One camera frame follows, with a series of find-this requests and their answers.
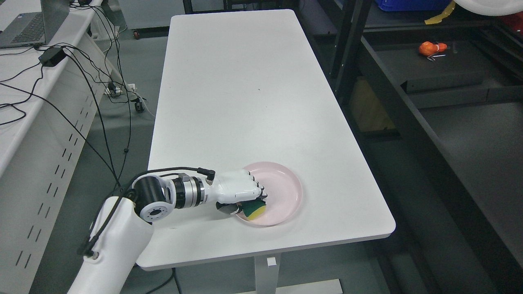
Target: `white desk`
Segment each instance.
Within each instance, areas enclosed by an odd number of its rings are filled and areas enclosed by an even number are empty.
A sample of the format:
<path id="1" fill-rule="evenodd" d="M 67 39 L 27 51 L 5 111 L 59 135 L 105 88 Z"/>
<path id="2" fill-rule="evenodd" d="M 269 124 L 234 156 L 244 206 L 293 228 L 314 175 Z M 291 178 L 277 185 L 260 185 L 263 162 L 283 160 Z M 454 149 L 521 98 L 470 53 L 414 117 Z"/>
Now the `white desk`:
<path id="1" fill-rule="evenodd" d="M 101 0 L 93 1 L 99 5 Z M 0 30 L 18 13 L 40 11 L 39 1 L 7 0 L 0 6 Z M 92 10 L 71 10 L 50 44 L 67 42 L 82 48 L 99 66 L 104 56 L 85 33 Z M 26 50 L 0 49 L 0 54 Z M 0 56 L 0 80 L 12 77 L 38 63 L 42 52 L 29 50 L 20 55 Z M 82 66 L 95 74 L 89 62 Z M 76 65 L 65 59 L 43 70 L 35 94 L 54 103 L 84 136 L 96 113 L 89 88 Z M 40 76 L 39 67 L 6 82 L 31 91 Z M 104 86 L 93 84 L 100 99 Z M 28 95 L 0 86 L 0 103 L 24 100 Z M 27 293 L 60 210 L 76 162 L 84 145 L 82 138 L 53 108 L 33 97 L 19 108 L 27 116 L 0 126 L 0 292 Z M 0 110 L 0 121 L 20 115 L 12 108 Z"/>
<path id="2" fill-rule="evenodd" d="M 385 238 L 395 228 L 293 11 L 173 17 L 149 169 L 220 173 L 260 161 L 280 163 L 300 179 L 303 201 L 292 219 L 260 228 L 214 204 L 175 210 L 154 223 L 138 264 L 154 270 L 278 257 Z"/>

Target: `laptop keyboard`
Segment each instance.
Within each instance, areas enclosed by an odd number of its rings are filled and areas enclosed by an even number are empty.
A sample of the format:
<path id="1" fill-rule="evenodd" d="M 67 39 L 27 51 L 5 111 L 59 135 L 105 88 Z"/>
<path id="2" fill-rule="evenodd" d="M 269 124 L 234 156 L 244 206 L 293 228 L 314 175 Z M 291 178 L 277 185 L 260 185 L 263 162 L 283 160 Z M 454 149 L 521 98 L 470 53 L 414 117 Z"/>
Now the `laptop keyboard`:
<path id="1" fill-rule="evenodd" d="M 40 13 L 35 15 L 22 33 L 16 36 L 11 43 L 38 41 L 43 36 L 43 33 L 43 19 L 42 13 Z"/>

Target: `table foot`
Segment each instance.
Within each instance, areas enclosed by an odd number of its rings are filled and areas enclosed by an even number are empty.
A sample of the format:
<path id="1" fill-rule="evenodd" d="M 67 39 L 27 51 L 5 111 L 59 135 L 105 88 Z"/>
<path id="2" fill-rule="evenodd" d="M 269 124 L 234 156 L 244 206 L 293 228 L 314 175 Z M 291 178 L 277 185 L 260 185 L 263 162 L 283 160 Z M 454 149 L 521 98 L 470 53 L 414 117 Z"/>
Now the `table foot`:
<path id="1" fill-rule="evenodd" d="M 257 294 L 275 294 L 278 286 L 281 254 L 254 257 Z"/>
<path id="2" fill-rule="evenodd" d="M 343 294 L 338 279 L 276 288 L 276 294 Z M 239 294 L 259 294 L 256 291 Z"/>

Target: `sponge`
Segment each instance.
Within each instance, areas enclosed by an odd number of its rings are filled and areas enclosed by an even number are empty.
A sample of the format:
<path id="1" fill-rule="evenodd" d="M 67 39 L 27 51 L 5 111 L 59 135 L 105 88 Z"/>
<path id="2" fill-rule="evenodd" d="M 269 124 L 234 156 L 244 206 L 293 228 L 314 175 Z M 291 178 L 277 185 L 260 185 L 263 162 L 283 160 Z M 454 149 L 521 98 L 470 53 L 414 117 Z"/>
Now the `sponge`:
<path id="1" fill-rule="evenodd" d="M 265 204 L 265 201 L 256 198 L 254 200 L 242 202 L 242 208 L 245 217 L 248 220 L 254 220 L 257 217 L 259 217 L 262 213 L 264 213 L 265 208 L 267 208 L 267 205 Z"/>

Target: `blue bin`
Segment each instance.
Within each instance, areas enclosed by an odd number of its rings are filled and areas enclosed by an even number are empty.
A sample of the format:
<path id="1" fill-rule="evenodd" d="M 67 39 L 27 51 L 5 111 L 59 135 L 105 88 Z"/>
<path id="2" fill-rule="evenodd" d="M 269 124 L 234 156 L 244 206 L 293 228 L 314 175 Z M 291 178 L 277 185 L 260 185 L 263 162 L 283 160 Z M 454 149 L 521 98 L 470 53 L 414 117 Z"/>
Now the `blue bin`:
<path id="1" fill-rule="evenodd" d="M 376 0 L 384 11 L 443 10 L 452 0 Z"/>

